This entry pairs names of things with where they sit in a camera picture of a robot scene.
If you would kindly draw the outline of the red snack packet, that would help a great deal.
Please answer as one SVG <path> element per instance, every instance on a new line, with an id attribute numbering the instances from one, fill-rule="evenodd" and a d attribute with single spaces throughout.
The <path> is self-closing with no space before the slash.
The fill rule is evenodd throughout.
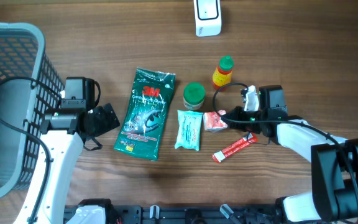
<path id="1" fill-rule="evenodd" d="M 246 147 L 249 147 L 252 144 L 258 143 L 258 141 L 259 140 L 254 133 L 249 133 L 248 135 L 239 139 L 230 146 L 225 147 L 218 152 L 215 152 L 212 155 L 212 159 L 217 163 L 221 163 L 223 160 L 227 159 L 228 157 L 231 157 L 233 154 L 245 149 Z"/>

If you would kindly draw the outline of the green 3M glove packet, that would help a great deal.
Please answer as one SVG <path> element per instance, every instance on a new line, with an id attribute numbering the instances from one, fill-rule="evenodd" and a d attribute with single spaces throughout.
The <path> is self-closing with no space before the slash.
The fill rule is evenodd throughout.
<path id="1" fill-rule="evenodd" d="M 138 68 L 132 85 L 126 117 L 114 149 L 156 161 L 175 89 L 176 75 Z"/>

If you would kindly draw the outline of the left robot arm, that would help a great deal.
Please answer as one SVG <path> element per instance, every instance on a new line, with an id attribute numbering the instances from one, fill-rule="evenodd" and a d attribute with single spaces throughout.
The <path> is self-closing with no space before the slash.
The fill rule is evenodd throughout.
<path id="1" fill-rule="evenodd" d="M 71 177 L 85 142 L 120 125 L 110 104 L 99 105 L 100 96 L 97 81 L 67 78 L 60 107 L 44 114 L 41 152 L 16 223 L 63 223 Z"/>

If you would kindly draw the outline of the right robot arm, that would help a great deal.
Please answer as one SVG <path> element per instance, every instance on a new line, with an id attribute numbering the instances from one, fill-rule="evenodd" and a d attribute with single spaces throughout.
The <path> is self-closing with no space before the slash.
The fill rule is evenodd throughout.
<path id="1" fill-rule="evenodd" d="M 263 134 L 311 163 L 312 189 L 278 198 L 274 223 L 358 223 L 358 138 L 334 136 L 290 116 L 280 85 L 242 84 L 244 106 L 222 115 L 231 129 Z"/>

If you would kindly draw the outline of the green lid small jar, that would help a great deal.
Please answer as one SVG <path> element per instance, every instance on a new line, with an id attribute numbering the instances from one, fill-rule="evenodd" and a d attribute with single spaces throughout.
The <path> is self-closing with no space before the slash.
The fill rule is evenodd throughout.
<path id="1" fill-rule="evenodd" d="M 198 110 L 204 103 L 206 92 L 204 86 L 193 82 L 187 84 L 183 91 L 183 102 L 188 110 Z"/>

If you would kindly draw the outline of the red sauce bottle green cap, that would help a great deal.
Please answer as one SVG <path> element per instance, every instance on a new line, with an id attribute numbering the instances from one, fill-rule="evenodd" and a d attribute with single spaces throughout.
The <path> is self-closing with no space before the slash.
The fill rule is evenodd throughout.
<path id="1" fill-rule="evenodd" d="M 216 90 L 231 82 L 233 67 L 234 61 L 230 55 L 220 59 L 212 76 L 213 87 Z"/>

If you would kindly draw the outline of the light green wipes pack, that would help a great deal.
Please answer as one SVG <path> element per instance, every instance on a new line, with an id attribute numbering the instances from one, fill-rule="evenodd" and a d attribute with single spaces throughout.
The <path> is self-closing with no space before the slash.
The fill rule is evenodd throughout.
<path id="1" fill-rule="evenodd" d="M 175 149 L 200 149 L 200 134 L 203 113 L 197 111 L 178 110 L 178 135 Z"/>

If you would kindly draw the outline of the red small box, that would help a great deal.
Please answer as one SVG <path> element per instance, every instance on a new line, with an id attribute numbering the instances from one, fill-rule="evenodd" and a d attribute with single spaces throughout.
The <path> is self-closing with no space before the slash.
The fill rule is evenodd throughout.
<path id="1" fill-rule="evenodd" d="M 204 130 L 211 132 L 217 132 L 228 127 L 228 125 L 214 111 L 203 114 L 203 124 Z"/>

